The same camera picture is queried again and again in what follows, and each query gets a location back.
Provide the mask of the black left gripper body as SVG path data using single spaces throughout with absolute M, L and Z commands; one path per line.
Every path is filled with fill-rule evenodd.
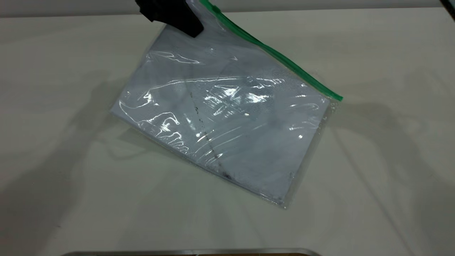
M 135 0 L 135 3 L 139 7 L 139 12 L 145 16 L 146 19 L 154 21 L 154 5 L 149 0 Z

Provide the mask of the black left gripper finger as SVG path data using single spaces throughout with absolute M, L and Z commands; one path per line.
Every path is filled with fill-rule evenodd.
M 171 25 L 192 38 L 204 30 L 204 26 L 185 0 L 153 0 L 153 19 Z

